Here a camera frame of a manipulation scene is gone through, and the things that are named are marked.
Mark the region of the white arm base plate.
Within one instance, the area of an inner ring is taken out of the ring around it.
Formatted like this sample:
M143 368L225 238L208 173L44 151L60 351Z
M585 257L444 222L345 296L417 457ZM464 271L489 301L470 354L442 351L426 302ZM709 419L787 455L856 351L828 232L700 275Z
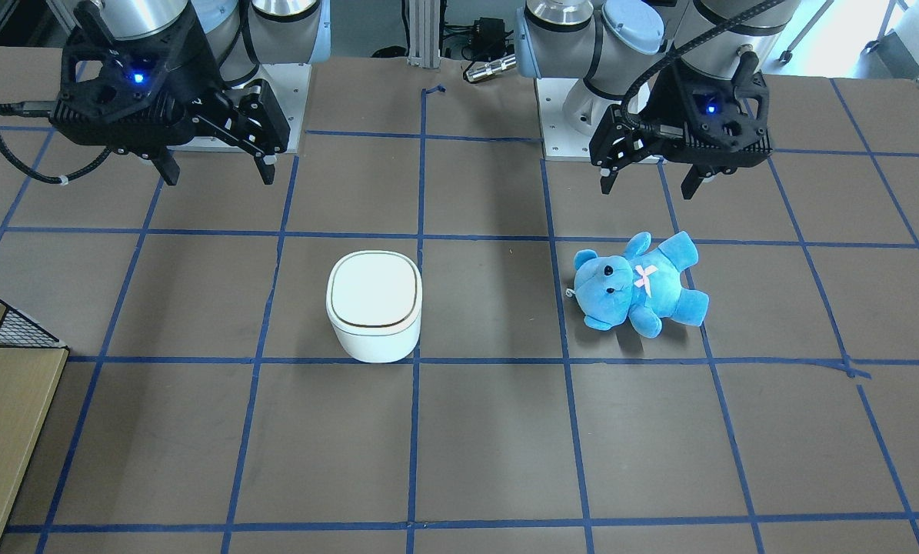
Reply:
M265 88L270 88L274 98L273 104L270 104L269 108L259 108L253 119L265 127L269 115L275 116L276 119L280 119L280 116L285 117L284 124L277 123L275 126L277 130L289 131L283 154L296 155L300 150L312 73L314 67L311 64L262 65L255 75L255 80L263 81L260 87L252 83L238 85L229 94L239 99L252 92L259 92L260 98L266 99Z
M590 162L590 142L614 102L594 94L582 78L537 78L535 90L548 161Z

